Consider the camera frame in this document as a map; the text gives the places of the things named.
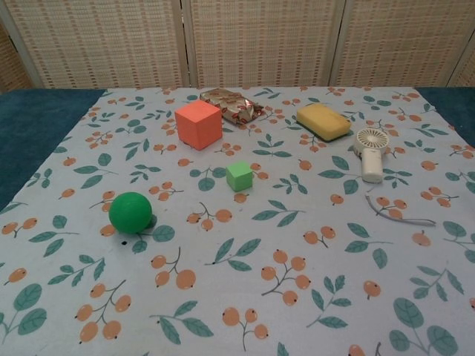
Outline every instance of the woven panel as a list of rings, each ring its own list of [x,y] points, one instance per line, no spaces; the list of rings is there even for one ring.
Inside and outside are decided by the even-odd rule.
[[[24,71],[18,53],[8,39],[7,31],[0,24],[0,91],[31,87],[30,78]]]
[[[46,88],[181,86],[172,1],[5,0]]]
[[[327,84],[339,0],[189,1],[198,86]]]
[[[475,46],[468,60],[464,63],[454,85],[457,87],[475,87]]]
[[[330,84],[447,84],[473,30],[474,0],[350,3]]]

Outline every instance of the fan grille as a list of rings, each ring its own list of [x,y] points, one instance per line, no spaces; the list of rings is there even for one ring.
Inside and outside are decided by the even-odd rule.
[[[364,147],[367,148],[380,149],[386,147],[389,142],[387,135],[380,130],[376,130],[375,128],[366,128],[360,130],[356,134],[356,138]]]

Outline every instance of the green cube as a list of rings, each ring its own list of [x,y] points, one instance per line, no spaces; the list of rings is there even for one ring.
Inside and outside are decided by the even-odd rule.
[[[244,161],[226,167],[226,180],[233,191],[242,191],[252,187],[252,170]]]

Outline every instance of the orange cube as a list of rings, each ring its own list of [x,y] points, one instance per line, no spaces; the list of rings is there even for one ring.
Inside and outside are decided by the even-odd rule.
[[[176,110],[175,119],[178,137],[199,151],[223,137],[220,109],[202,100]]]

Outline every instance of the wrapped package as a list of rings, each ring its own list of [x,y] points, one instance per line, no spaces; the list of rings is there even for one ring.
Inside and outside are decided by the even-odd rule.
[[[200,94],[200,99],[219,108],[226,120],[237,125],[246,124],[263,113],[262,106],[227,89],[205,91]]]

